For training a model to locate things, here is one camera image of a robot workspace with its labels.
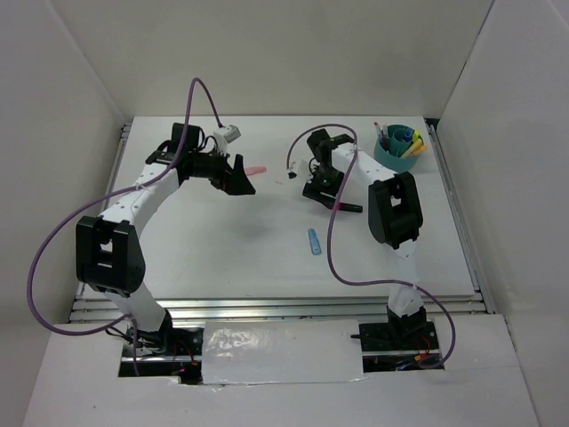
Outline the pink pastel highlighter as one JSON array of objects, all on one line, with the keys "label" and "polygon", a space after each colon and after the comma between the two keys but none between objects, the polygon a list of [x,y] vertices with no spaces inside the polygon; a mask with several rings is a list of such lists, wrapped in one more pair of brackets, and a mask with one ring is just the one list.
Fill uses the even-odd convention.
[{"label": "pink pastel highlighter", "polygon": [[265,173],[267,171],[267,168],[265,166],[251,166],[246,167],[244,171],[247,176],[253,176],[256,174]]}]

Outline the black highlighter pink cap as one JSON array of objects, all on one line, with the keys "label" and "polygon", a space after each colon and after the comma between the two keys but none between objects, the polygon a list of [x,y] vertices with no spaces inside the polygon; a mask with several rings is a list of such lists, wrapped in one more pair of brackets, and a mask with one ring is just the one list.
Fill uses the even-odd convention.
[{"label": "black highlighter pink cap", "polygon": [[338,205],[334,206],[333,209],[335,209],[336,211],[353,213],[353,214],[361,214],[363,212],[363,207],[361,205],[353,205],[343,202],[340,202]]}]

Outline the light blue pastel highlighter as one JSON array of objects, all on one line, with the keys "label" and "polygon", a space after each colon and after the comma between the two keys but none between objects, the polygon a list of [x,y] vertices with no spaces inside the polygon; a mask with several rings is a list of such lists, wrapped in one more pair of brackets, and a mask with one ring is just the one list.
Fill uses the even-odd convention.
[{"label": "light blue pastel highlighter", "polygon": [[322,253],[321,245],[314,229],[308,229],[308,239],[310,251],[313,255],[320,255]]}]

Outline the yellow pastel highlighter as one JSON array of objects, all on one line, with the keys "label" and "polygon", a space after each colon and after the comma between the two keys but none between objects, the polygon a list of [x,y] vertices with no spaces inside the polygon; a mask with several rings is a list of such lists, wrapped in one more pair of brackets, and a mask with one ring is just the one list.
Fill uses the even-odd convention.
[{"label": "yellow pastel highlighter", "polygon": [[419,156],[422,152],[426,150],[426,145],[424,144],[422,139],[418,139],[415,141],[408,150],[406,150],[401,158],[409,158],[409,157],[416,157]]}]

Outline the orange pastel highlighter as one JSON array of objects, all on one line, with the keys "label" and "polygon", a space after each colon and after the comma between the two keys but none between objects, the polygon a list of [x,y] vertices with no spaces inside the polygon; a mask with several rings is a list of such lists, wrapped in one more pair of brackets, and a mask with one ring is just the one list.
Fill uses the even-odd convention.
[{"label": "orange pastel highlighter", "polygon": [[417,141],[416,143],[412,144],[412,145],[409,147],[409,149],[406,150],[406,151],[402,154],[401,158],[408,158],[409,156],[412,155],[412,153],[413,153],[414,151],[418,150],[421,146],[422,146],[422,144],[421,144],[419,141]]}]

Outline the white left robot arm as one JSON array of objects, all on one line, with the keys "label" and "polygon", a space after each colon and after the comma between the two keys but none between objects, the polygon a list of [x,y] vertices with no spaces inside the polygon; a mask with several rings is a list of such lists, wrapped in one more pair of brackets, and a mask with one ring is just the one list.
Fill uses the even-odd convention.
[{"label": "white left robot arm", "polygon": [[85,216],[76,225],[78,280],[131,315],[138,336],[156,355],[172,350],[176,334],[171,314],[144,283],[140,236],[159,206],[191,178],[206,179],[230,196],[254,194],[242,155],[237,154],[233,163],[228,161],[228,145],[240,135],[235,125],[223,126],[211,136],[212,150],[203,151],[198,145],[206,138],[200,127],[173,124],[170,140],[146,159],[134,190],[99,216]]}]

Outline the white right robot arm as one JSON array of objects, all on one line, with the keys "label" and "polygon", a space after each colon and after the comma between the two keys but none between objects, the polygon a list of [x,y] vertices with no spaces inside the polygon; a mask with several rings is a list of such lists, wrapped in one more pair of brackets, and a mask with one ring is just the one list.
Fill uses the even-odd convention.
[{"label": "white right robot arm", "polygon": [[[310,172],[302,196],[330,210],[360,214],[362,206],[337,199],[347,179],[353,177],[367,191],[367,223],[378,243],[398,252],[404,243],[417,240],[423,215],[416,182],[410,173],[396,173],[379,164],[357,149],[354,138],[345,133],[331,136],[320,128],[310,134],[307,144],[317,167]],[[375,283],[391,285],[388,332],[368,338],[358,334],[357,338],[361,342],[409,348],[427,324],[421,291],[402,279],[380,279]]]}]

